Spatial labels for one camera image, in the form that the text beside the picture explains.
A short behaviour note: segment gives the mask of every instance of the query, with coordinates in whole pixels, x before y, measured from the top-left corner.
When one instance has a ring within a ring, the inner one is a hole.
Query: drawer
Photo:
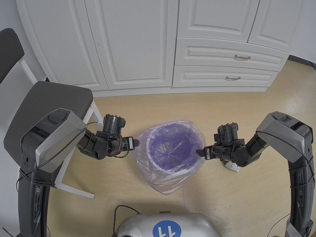
[[[177,38],[175,65],[228,66],[281,71],[288,56],[289,53],[278,49],[238,41]]]
[[[255,86],[269,87],[278,72],[222,66],[174,66],[173,87]]]

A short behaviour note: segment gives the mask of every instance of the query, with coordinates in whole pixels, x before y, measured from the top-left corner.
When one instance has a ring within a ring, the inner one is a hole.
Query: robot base
[[[120,225],[117,237],[222,237],[213,222],[198,213],[138,214]]]

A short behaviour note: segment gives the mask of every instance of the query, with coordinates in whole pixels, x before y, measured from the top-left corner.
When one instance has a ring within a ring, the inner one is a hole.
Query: black baseboard
[[[304,59],[299,58],[299,57],[296,57],[296,56],[294,56],[294,55],[289,55],[288,60],[289,60],[289,61],[295,61],[295,62],[304,64],[304,65],[313,67],[313,68],[316,70],[316,64],[315,64],[314,62],[304,60]]]

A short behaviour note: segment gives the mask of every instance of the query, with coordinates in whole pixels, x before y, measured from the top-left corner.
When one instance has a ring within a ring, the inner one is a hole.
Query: metal handle
[[[242,56],[239,56],[239,55],[235,55],[235,57],[236,58],[239,58],[239,59],[244,59],[244,60],[249,60],[249,59],[251,59],[251,57],[250,56],[248,56],[248,57],[242,57]]]
[[[238,77],[238,78],[226,77],[226,79],[229,79],[229,80],[239,80],[239,79],[241,79],[241,77]]]

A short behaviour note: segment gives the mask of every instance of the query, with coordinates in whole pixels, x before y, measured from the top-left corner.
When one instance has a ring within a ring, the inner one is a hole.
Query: chair
[[[16,63],[22,66],[27,77],[33,83],[33,87],[18,108],[3,141],[4,148],[19,166],[21,165],[22,156],[21,137],[47,113],[58,108],[65,108],[72,110],[84,123],[88,123],[91,116],[96,121],[103,122],[90,89],[48,81],[37,81],[23,56],[24,50],[14,30],[7,28],[0,31],[0,83]],[[61,183],[74,150],[71,151],[62,164],[55,181],[56,187],[74,194],[94,198],[93,194]]]

